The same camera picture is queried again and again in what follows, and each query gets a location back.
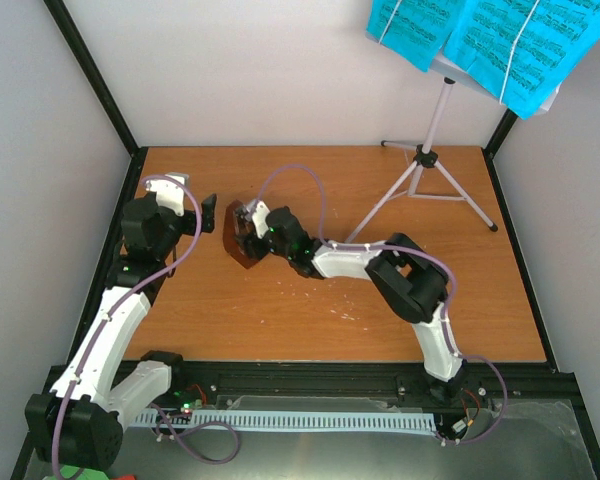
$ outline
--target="green object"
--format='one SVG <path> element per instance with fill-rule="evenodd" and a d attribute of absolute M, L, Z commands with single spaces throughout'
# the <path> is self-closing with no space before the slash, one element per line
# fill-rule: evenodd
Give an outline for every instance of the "green object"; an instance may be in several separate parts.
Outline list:
<path fill-rule="evenodd" d="M 63 477 L 68 478 L 71 475 L 75 475 L 76 472 L 80 470 L 78 467 L 62 467 L 62 470 L 60 470 L 60 473 L 62 474 Z M 46 477 L 46 479 L 49 480 L 53 480 L 56 477 Z M 78 480 L 109 480 L 109 477 L 107 477 L 104 473 L 102 472 L 98 472 L 97 470 L 89 470 L 89 469 L 85 469 L 84 472 L 82 472 L 82 475 L 80 475 L 78 477 Z"/>

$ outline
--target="tripod legs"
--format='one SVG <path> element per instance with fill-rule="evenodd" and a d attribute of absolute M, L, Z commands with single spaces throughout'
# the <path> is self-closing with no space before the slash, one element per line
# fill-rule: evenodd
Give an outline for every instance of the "tripod legs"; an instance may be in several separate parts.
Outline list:
<path fill-rule="evenodd" d="M 351 235 L 347 237 L 345 243 L 351 243 L 354 238 L 360 233 L 360 231 L 369 223 L 369 221 L 373 218 L 373 216 L 382 208 L 382 206 L 387 203 L 387 201 L 391 198 L 391 196 L 395 193 L 395 191 L 400 188 L 400 185 L 404 183 L 404 181 L 411 175 L 411 173 L 418 167 L 419 165 L 416 162 L 412 162 L 411 165 L 404 171 L 404 173 L 396 180 L 391 188 L 384 194 L 384 197 L 380 199 L 378 203 L 371 209 L 371 211 L 367 214 L 366 217 L 360 222 L 360 224 L 356 227 L 356 229 L 351 232 Z"/>
<path fill-rule="evenodd" d="M 382 206 L 387 203 L 387 201 L 391 200 L 395 191 L 400 188 L 400 185 L 404 183 L 404 181 L 413 173 L 413 178 L 411 179 L 411 183 L 407 191 L 405 192 L 408 197 L 414 198 L 428 198 L 432 200 L 455 200 L 455 201 L 466 201 L 471 208 L 475 210 L 475 212 L 480 216 L 480 218 L 487 224 L 489 229 L 492 232 L 496 232 L 498 230 L 498 226 L 493 223 L 493 221 L 487 216 L 486 213 L 478 206 L 478 204 L 469 196 L 469 194 L 460 186 L 460 184 L 456 181 L 455 178 L 451 176 L 451 174 L 447 171 L 446 168 L 437 160 L 438 155 L 435 152 L 431 151 L 431 145 L 433 144 L 433 139 L 438 129 L 438 125 L 440 120 L 442 119 L 442 113 L 444 111 L 445 105 L 449 100 L 449 96 L 451 95 L 451 90 L 454 85 L 454 81 L 445 78 L 444 83 L 442 84 L 442 90 L 440 91 L 440 96 L 438 97 L 438 102 L 436 104 L 435 111 L 433 112 L 433 117 L 431 118 L 431 124 L 429 125 L 429 130 L 427 131 L 427 137 L 424 143 L 418 147 L 410 144 L 409 142 L 395 142 L 390 140 L 383 140 L 380 145 L 383 147 L 397 147 L 402 150 L 415 150 L 416 156 L 414 157 L 414 161 L 409 165 L 409 167 L 405 170 L 405 172 L 398 178 L 396 183 L 394 183 L 389 191 L 384 194 L 384 196 L 380 199 L 378 203 L 371 209 L 371 211 L 367 214 L 366 217 L 360 222 L 360 224 L 355 228 L 351 235 L 347 238 L 346 242 L 350 243 L 354 238 L 360 233 L 360 231 L 369 223 L 369 221 L 373 218 L 373 216 L 382 208 Z M 456 191 L 460 194 L 460 196 L 450 196 L 450 195 L 424 195 L 416 193 L 418 189 L 418 183 L 420 182 L 420 177 L 422 176 L 422 172 L 424 168 L 437 168 L 440 173 L 447 179 L 447 181 L 456 189 Z"/>
<path fill-rule="evenodd" d="M 456 191 L 460 194 L 460 196 L 462 196 L 462 198 L 464 198 L 466 200 L 466 202 L 469 205 L 471 205 L 471 208 L 473 208 L 475 210 L 475 212 L 480 216 L 480 218 L 482 220 L 484 220 L 484 223 L 487 224 L 487 226 L 489 227 L 489 230 L 491 230 L 492 232 L 497 232 L 498 226 L 495 223 L 493 223 L 493 220 L 491 220 L 487 216 L 487 214 L 484 213 L 484 210 L 482 210 L 480 208 L 480 206 L 473 200 L 473 198 L 471 198 L 469 196 L 469 194 L 464 190 L 464 188 L 462 188 L 462 186 L 456 181 L 456 179 L 451 176 L 449 171 L 446 168 L 444 168 L 442 163 L 436 162 L 435 167 L 440 171 L 440 173 L 442 173 L 442 175 L 444 175 L 444 178 L 446 178 L 447 181 L 451 185 L 453 185 L 453 188 L 456 189 Z"/>

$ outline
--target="wooden table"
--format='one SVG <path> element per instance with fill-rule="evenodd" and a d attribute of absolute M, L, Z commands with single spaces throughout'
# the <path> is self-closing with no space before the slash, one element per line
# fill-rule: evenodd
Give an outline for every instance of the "wooden table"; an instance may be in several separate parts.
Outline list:
<path fill-rule="evenodd" d="M 464 353 L 495 361 L 544 361 L 480 149 L 437 151 L 500 231 L 489 231 L 464 202 L 402 197 L 389 202 L 357 240 L 403 232 L 453 269 L 459 289 L 451 321 Z M 403 152 L 382 147 L 151 148 L 145 175 L 185 172 L 198 200 L 218 194 L 217 229 L 203 235 L 165 282 L 126 357 L 162 349 L 190 360 L 421 361 L 411 326 L 391 312 L 371 282 L 305 279 L 278 257 L 245 270 L 222 246 L 225 207 L 255 198 L 277 167 L 302 163 L 318 173 L 328 198 L 325 236 L 343 240 L 405 162 Z M 420 185 L 421 191 L 451 192 L 435 170 L 426 170 Z M 306 172 L 280 175 L 264 200 L 270 207 L 288 205 L 305 229 L 316 233 L 320 198 Z M 179 252 L 188 241 L 180 242 Z"/>

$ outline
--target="black metal frame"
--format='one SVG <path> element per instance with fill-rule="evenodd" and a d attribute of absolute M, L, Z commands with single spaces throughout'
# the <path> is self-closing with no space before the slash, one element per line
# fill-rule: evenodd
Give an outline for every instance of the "black metal frame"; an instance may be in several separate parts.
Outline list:
<path fill-rule="evenodd" d="M 58 27 L 73 51 L 85 76 L 93 87 L 111 123 L 118 132 L 121 141 L 131 155 L 127 176 L 118 198 L 109 232 L 96 267 L 89 289 L 84 310 L 70 350 L 69 358 L 77 351 L 80 342 L 96 314 L 100 297 L 104 289 L 106 272 L 111 264 L 113 252 L 120 240 L 120 220 L 122 206 L 133 198 L 147 155 L 147 148 L 138 147 L 120 110 L 109 91 L 104 79 L 87 49 L 82 37 L 71 19 L 62 0 L 44 0 Z M 505 198 L 498 181 L 493 160 L 507 134 L 513 127 L 517 116 L 510 110 L 502 117 L 483 154 L 493 184 L 513 252 L 518 263 L 520 275 L 531 305 L 533 316 L 542 340 L 547 363 L 498 364 L 498 368 L 507 380 L 509 394 L 520 398 L 567 399 L 573 405 L 581 433 L 587 445 L 594 470 L 600 478 L 600 448 L 591 422 L 584 406 L 580 390 L 573 374 L 559 373 L 542 316 L 533 292 L 527 268 L 522 257 L 515 229 L 509 216 Z M 128 375 L 137 362 L 125 361 L 120 366 L 117 381 Z M 48 391 L 64 366 L 53 367 L 45 382 L 43 391 Z M 472 371 L 480 375 L 487 383 L 486 388 L 497 391 L 499 385 L 492 372 L 484 365 L 472 365 Z M 398 394 L 398 382 L 401 378 L 420 375 L 421 364 L 368 364 L 368 363 L 230 363 L 230 362 L 185 362 L 187 376 L 195 378 L 206 392 L 211 402 L 226 402 L 242 395 L 263 396 L 350 396 L 383 399 L 390 403 L 401 404 Z M 423 405 L 427 411 L 439 412 L 443 407 Z M 30 456 L 32 443 L 27 436 L 12 474 L 12 480 L 24 477 Z"/>

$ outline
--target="musical notes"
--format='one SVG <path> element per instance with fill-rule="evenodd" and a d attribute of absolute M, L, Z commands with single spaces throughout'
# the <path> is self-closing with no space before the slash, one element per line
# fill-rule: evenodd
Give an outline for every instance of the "musical notes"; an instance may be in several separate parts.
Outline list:
<path fill-rule="evenodd" d="M 367 32 L 376 41 L 382 37 L 382 45 L 426 72 L 449 37 L 464 0 L 402 0 L 396 9 L 398 2 L 374 0 Z"/>
<path fill-rule="evenodd" d="M 535 0 L 467 0 L 444 55 L 500 97 Z M 528 118 L 600 38 L 600 0 L 540 0 L 514 52 L 503 103 Z"/>
<path fill-rule="evenodd" d="M 425 72 L 446 41 L 444 55 L 499 98 L 535 1 L 374 0 L 367 31 Z M 599 38 L 600 0 L 540 0 L 518 39 L 503 103 L 533 115 Z"/>

